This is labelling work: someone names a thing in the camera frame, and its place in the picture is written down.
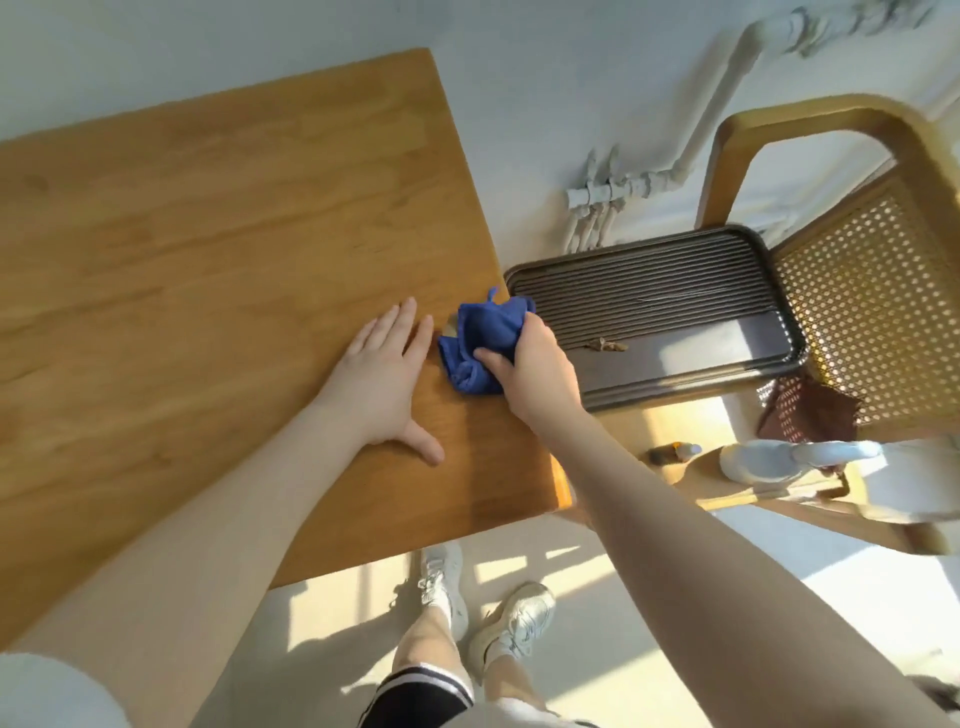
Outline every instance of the sock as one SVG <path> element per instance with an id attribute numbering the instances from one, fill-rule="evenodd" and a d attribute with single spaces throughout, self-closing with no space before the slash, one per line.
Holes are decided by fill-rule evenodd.
<path id="1" fill-rule="evenodd" d="M 516 657 L 516 654 L 513 651 L 513 644 L 511 643 L 510 636 L 506 632 L 496 638 L 490 643 L 490 646 L 487 647 L 487 651 L 484 652 L 483 656 L 483 667 L 486 668 L 487 665 L 493 662 L 496 658 L 503 657 L 504 655 Z"/>
<path id="2" fill-rule="evenodd" d="M 423 606 L 436 607 L 443 612 L 446 617 L 446 626 L 453 629 L 453 602 L 450 601 L 450 595 L 446 593 L 446 589 L 434 588 L 430 595 L 424 593 L 423 599 Z"/>

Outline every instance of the dark tray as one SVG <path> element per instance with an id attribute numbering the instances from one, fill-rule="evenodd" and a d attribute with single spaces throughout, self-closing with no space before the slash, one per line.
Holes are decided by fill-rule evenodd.
<path id="1" fill-rule="evenodd" d="M 736 225 L 517 265 L 588 410 L 795 372 L 804 333 L 763 240 Z M 624 352 L 588 347 L 599 338 Z"/>

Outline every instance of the finger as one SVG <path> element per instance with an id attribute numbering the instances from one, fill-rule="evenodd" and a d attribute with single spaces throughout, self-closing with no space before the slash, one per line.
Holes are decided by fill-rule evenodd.
<path id="1" fill-rule="evenodd" d="M 526 329 L 528 326 L 530 328 L 538 328 L 543 330 L 546 336 L 549 337 L 550 341 L 552 341 L 554 344 L 557 343 L 557 336 L 554 334 L 553 329 L 544 323 L 543 319 L 533 311 L 527 311 L 523 316 L 524 329 Z"/>
<path id="2" fill-rule="evenodd" d="M 394 303 L 389 311 L 376 320 L 376 323 L 373 325 L 373 330 L 367 338 L 367 343 L 364 344 L 364 350 L 376 350 L 383 346 L 383 342 L 387 339 L 387 334 L 390 333 L 390 329 L 394 325 L 394 321 L 396 321 L 396 315 L 399 313 L 399 310 L 399 306 Z"/>
<path id="3" fill-rule="evenodd" d="M 360 353 L 363 345 L 367 343 L 367 337 L 370 336 L 370 332 L 373 331 L 374 324 L 376 324 L 376 319 L 368 321 L 363 328 L 357 331 L 357 335 L 353 337 L 353 341 L 351 341 L 347 347 L 348 354 Z"/>
<path id="4" fill-rule="evenodd" d="M 410 342 L 410 346 L 407 347 L 407 353 L 403 355 L 404 360 L 416 365 L 419 369 L 423 366 L 423 359 L 426 358 L 427 352 L 430 351 L 430 342 L 432 341 L 433 316 L 427 314 L 420 321 L 420 325 L 417 327 L 417 333 L 414 335 L 414 340 Z"/>
<path id="5" fill-rule="evenodd" d="M 440 465 L 444 462 L 444 446 L 413 420 L 407 421 L 397 439 L 419 452 L 430 465 Z"/>
<path id="6" fill-rule="evenodd" d="M 396 353 L 403 353 L 403 347 L 410 338 L 410 329 L 414 327 L 414 316 L 417 314 L 417 300 L 411 296 L 403 302 L 400 312 L 396 316 L 393 327 L 387 333 L 387 340 L 383 343 L 384 349 Z"/>
<path id="7" fill-rule="evenodd" d="M 503 354 L 491 352 L 489 349 L 476 349 L 473 355 L 477 360 L 491 371 L 496 380 L 503 384 L 503 380 L 510 376 L 514 370 L 514 365 Z"/>

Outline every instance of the blue cloth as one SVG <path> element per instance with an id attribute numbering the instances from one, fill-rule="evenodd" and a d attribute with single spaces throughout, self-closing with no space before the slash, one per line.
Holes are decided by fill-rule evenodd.
<path id="1" fill-rule="evenodd" d="M 534 312 L 534 302 L 514 296 L 506 303 L 494 303 L 490 289 L 486 303 L 461 303 L 457 311 L 457 336 L 437 339 L 440 359 L 453 388 L 465 395 L 499 395 L 503 387 L 487 368 L 473 358 L 473 350 L 489 349 L 514 361 L 516 340 L 523 329 L 523 317 Z"/>

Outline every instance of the bottle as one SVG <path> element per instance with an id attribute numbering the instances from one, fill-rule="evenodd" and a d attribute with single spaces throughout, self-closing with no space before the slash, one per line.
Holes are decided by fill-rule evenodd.
<path id="1" fill-rule="evenodd" d="M 693 443 L 670 443 L 647 452 L 647 459 L 651 465 L 675 465 L 688 463 L 703 451 L 703 448 Z"/>
<path id="2" fill-rule="evenodd" d="M 745 485 L 786 483 L 813 468 L 844 465 L 853 460 L 877 457 L 878 443 L 833 441 L 795 445 L 782 440 L 753 440 L 727 445 L 720 450 L 720 470 L 730 480 Z"/>

